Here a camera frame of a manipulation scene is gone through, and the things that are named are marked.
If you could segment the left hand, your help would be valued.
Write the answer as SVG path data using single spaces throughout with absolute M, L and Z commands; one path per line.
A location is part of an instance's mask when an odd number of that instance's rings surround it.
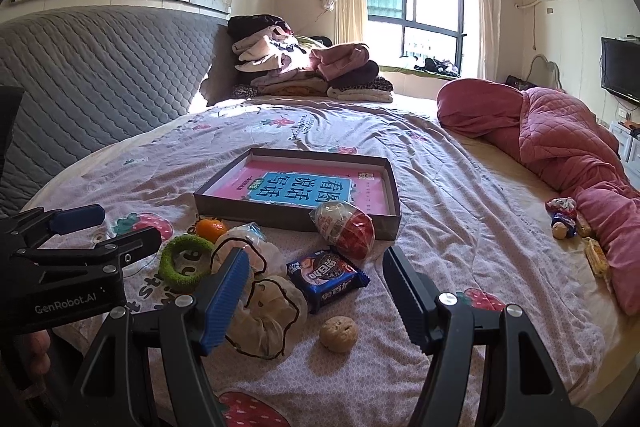
M 22 345 L 30 371 L 36 376 L 43 376 L 49 372 L 51 361 L 49 349 L 51 338 L 47 331 L 39 331 L 24 335 Z

